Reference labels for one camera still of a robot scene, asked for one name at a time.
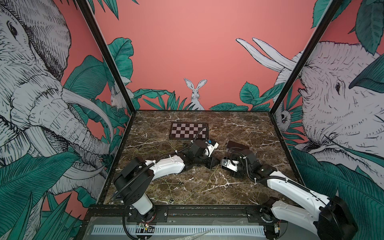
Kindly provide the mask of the blue smartphone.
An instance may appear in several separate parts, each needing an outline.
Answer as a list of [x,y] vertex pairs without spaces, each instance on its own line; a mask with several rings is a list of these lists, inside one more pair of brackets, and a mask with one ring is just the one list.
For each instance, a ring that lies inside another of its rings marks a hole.
[[234,141],[228,141],[226,145],[226,150],[229,153],[233,152],[243,152],[243,151],[248,151],[250,148],[248,146],[245,146],[240,143],[236,143]]

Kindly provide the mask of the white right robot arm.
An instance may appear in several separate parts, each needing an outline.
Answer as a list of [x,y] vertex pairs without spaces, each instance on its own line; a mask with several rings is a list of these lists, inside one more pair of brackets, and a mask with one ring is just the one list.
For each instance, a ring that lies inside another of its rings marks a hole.
[[358,225],[347,203],[338,196],[328,197],[293,181],[268,164],[261,164],[249,149],[233,148],[228,158],[234,172],[242,171],[248,179],[277,191],[297,206],[281,200],[264,205],[267,215],[300,226],[321,240],[351,240]]

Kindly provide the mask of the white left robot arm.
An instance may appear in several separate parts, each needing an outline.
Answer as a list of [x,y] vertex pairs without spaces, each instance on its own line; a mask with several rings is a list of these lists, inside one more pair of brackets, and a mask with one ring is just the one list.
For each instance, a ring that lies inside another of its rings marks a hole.
[[185,148],[157,160],[135,157],[115,177],[113,184],[116,191],[111,200],[119,199],[124,206],[136,209],[144,219],[152,218],[155,207],[146,191],[153,180],[186,172],[197,165],[212,169],[219,164],[219,160],[213,156],[219,144],[207,136],[199,139],[202,132],[208,129],[202,127]]

